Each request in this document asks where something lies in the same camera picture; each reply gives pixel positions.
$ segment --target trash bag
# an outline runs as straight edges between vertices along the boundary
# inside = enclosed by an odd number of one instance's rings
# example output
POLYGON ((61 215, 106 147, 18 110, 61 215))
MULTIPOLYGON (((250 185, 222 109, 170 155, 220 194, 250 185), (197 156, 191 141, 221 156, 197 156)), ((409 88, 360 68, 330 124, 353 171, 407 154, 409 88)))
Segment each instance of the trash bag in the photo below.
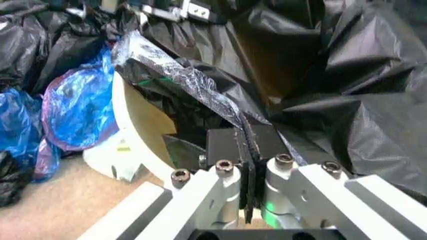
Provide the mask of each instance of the trash bag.
POLYGON ((424 45, 427 45, 427 2, 423 0, 384 0, 391 3, 393 10, 404 19, 421 39, 424 45))
POLYGON ((319 58, 293 97, 414 91, 427 49, 387 3, 374 1, 344 10, 319 58))
POLYGON ((283 131, 305 162, 330 158, 357 176, 377 174, 411 196, 427 196, 427 103, 390 93, 318 95, 283 104, 272 121, 307 140, 299 147, 302 141, 283 131))
POLYGON ((111 50, 105 46, 46 89, 42 123, 47 139, 63 151, 82 151, 118 131, 113 112, 111 50))
POLYGON ((238 128, 243 127, 239 115, 244 114, 261 123, 268 123, 258 109, 241 106, 247 102, 233 100, 218 91, 217 83, 203 72, 191 65, 184 67, 176 60, 151 43, 138 31, 132 31, 119 41, 113 50, 114 65, 119 66, 119 73, 128 73, 126 64, 131 63, 132 70, 140 68, 139 73, 154 73, 169 79, 174 85, 198 100, 216 114, 238 128))
POLYGON ((42 100, 9 88, 0 93, 0 150, 8 151, 21 168, 35 169, 33 180, 50 179, 59 167, 61 152, 44 139, 42 100))
POLYGON ((32 176, 32 168, 22 168, 8 151, 0 152, 0 208, 18 202, 32 176))
POLYGON ((343 9, 318 62, 293 98, 270 109, 270 119, 296 130, 286 140, 306 162, 329 156, 427 203, 420 146, 427 138, 426 61, 426 46, 388 3, 356 2, 343 9))
POLYGON ((90 9, 82 19, 40 0, 2 2, 0 54, 7 57, 0 59, 0 92, 16 87, 43 94, 55 78, 93 59, 105 40, 138 26, 138 16, 124 6, 115 15, 90 9))

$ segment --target white plastic bucket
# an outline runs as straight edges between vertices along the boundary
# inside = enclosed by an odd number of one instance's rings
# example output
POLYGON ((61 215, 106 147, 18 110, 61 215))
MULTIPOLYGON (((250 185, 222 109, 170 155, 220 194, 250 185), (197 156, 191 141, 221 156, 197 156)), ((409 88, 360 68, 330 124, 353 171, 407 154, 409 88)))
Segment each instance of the white plastic bucket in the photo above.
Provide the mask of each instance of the white plastic bucket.
POLYGON ((174 122, 117 72, 112 85, 112 105, 120 134, 132 158, 139 160, 159 179, 169 179, 174 169, 162 135, 176 133, 174 122))

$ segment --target transparent plastic bag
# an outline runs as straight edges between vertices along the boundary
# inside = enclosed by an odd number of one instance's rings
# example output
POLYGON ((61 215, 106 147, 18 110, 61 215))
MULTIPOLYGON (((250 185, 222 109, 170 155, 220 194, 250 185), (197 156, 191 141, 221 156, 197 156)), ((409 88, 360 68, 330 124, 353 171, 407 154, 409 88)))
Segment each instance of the transparent plastic bag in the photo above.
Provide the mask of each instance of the transparent plastic bag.
POLYGON ((112 90, 111 51, 56 78, 43 97, 42 122, 46 137, 64 151, 82 151, 118 131, 112 90))
POLYGON ((0 151, 10 152, 21 168, 35 169, 37 183, 55 174, 61 158, 60 150, 44 139, 41 114, 39 97, 14 88, 0 94, 0 151))

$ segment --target beige carpet floor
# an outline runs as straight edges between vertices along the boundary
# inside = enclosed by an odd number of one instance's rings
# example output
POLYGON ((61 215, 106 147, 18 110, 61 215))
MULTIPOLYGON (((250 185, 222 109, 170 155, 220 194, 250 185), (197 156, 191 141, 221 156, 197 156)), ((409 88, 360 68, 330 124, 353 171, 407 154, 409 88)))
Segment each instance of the beige carpet floor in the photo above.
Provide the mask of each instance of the beige carpet floor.
MULTIPOLYGON (((30 184, 15 205, 0 208, 0 240, 75 240, 140 184, 161 181, 147 170, 124 183, 91 169, 80 158, 64 159, 48 182, 30 184)), ((265 228, 258 219, 239 228, 265 228)))

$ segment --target bolt head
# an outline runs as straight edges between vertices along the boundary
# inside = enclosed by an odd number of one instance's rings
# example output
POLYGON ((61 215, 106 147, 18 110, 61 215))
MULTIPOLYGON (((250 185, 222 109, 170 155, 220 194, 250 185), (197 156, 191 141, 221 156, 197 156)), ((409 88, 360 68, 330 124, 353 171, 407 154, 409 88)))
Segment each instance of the bolt head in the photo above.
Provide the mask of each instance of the bolt head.
POLYGON ((343 168, 340 164, 334 161, 325 161, 322 163, 321 168, 330 174, 334 179, 340 179, 343 168))
POLYGON ((184 185, 190 180, 190 172, 187 169, 177 169, 172 172, 170 179, 172 180, 172 185, 181 189, 184 185))
POLYGON ((286 154, 286 153, 277 154, 274 157, 274 162, 278 168, 284 169, 284 170, 291 169, 292 166, 294 165, 294 159, 289 154, 286 154))
POLYGON ((234 164, 230 160, 219 160, 215 164, 216 174, 226 178, 233 175, 234 164))

